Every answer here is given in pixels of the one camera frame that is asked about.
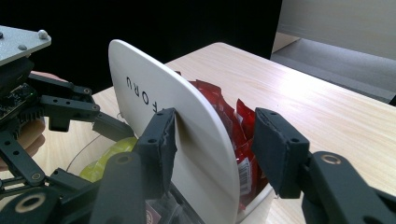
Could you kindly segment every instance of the wooden table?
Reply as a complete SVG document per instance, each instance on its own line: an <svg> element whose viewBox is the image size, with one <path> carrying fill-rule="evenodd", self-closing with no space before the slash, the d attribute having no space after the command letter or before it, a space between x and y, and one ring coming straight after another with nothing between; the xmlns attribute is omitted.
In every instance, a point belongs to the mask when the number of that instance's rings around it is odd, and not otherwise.
<svg viewBox="0 0 396 224"><path fill-rule="evenodd" d="M187 80L220 86L233 107L239 98L252 109L275 110L310 140L311 152L325 150L344 156L370 186L396 195L395 107L222 43L167 66ZM117 116L112 88L93 97L103 112ZM48 175L57 167L66 169L98 136L91 129L90 123L72 122L68 133L45 131L46 145L34 159ZM258 217L256 223L265 223L265 219ZM304 223L301 199L274 199L266 223Z"/></svg>

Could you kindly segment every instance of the silver metal part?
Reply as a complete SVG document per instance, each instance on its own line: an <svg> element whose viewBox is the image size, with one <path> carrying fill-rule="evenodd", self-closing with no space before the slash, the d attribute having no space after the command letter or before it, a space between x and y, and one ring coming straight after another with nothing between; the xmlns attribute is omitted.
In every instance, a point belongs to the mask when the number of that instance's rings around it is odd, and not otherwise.
<svg viewBox="0 0 396 224"><path fill-rule="evenodd" d="M51 38L43 32L0 26L0 66L49 46Z"/></svg>

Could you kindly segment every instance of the gray floor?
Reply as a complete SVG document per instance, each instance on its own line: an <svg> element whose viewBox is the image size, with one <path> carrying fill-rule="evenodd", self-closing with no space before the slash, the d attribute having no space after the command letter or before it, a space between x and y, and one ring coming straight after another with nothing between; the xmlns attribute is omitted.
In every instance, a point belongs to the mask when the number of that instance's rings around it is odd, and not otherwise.
<svg viewBox="0 0 396 224"><path fill-rule="evenodd" d="M300 39L273 53L286 65L388 104L396 94L396 61Z"/></svg>

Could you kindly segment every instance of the gray panel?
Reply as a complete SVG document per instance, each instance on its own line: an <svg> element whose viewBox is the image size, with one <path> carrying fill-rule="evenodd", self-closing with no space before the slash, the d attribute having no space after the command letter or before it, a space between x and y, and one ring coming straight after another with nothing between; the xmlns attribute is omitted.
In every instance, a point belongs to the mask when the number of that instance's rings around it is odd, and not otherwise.
<svg viewBox="0 0 396 224"><path fill-rule="evenodd" d="M283 0L278 31L396 60L396 1Z"/></svg>
<svg viewBox="0 0 396 224"><path fill-rule="evenodd" d="M50 45L45 31L27 31L0 26L0 66Z"/></svg>

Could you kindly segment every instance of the barcode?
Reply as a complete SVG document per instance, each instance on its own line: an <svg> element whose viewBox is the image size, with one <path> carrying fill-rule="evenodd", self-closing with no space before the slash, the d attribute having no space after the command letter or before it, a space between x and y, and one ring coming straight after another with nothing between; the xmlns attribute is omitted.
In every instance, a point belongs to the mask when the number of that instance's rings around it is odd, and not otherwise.
<svg viewBox="0 0 396 224"><path fill-rule="evenodd" d="M251 192L251 173L250 173L250 162L248 158L245 158L241 163L238 164L239 171L239 186L240 195L246 195Z"/></svg>

